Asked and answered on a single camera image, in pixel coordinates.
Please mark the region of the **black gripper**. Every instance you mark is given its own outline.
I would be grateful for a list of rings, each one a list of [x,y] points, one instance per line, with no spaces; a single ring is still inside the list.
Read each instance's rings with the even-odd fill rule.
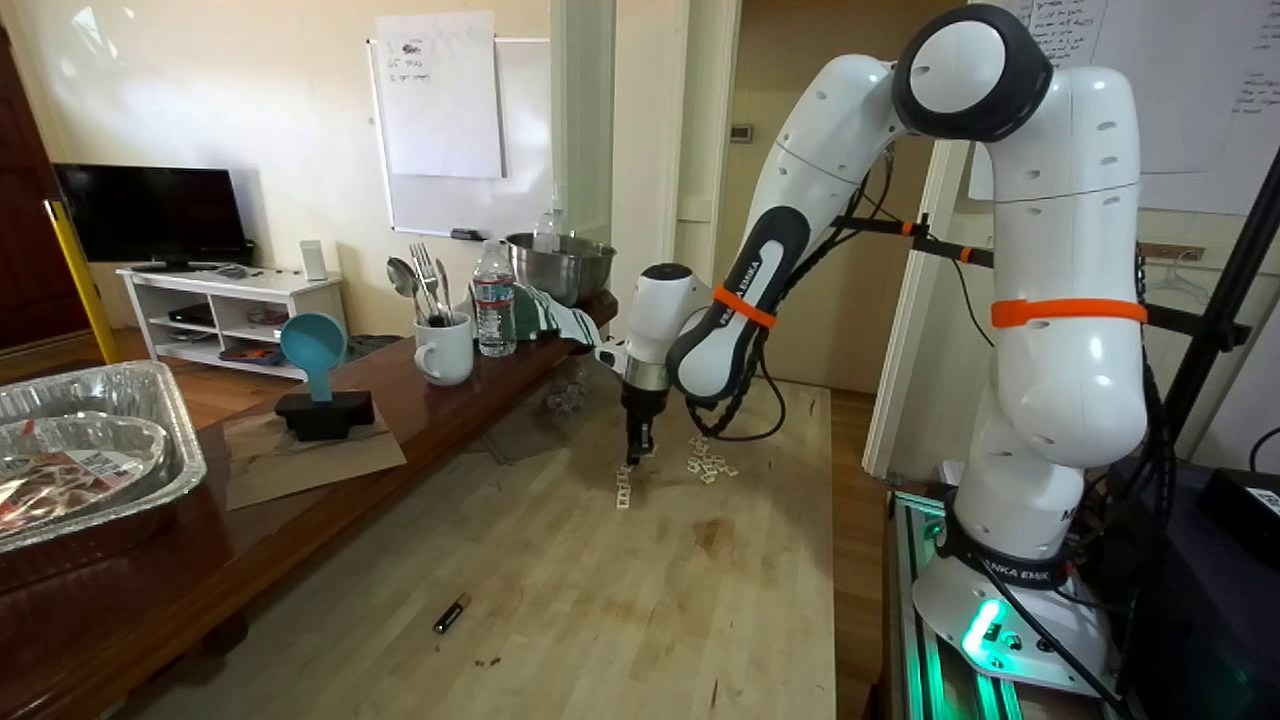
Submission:
[[[646,388],[625,388],[620,398],[625,398],[625,417],[629,417],[625,461],[629,461],[629,466],[636,466],[656,447],[652,420],[664,412],[664,395],[646,391]]]

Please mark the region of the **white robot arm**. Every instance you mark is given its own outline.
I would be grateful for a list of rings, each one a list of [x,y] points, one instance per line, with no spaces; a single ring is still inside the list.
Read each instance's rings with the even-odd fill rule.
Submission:
[[[993,163],[993,380],[912,609],[980,670],[1096,696],[1108,615],[1063,538],[1082,474],[1149,437],[1138,122],[1118,73],[1052,62],[1012,11],[965,2],[893,58],[827,58],[773,141],[729,275],[640,270],[609,349],[625,455],[644,461],[666,398],[738,398],[775,308],[857,223],[863,177],[909,131],[971,141]]]

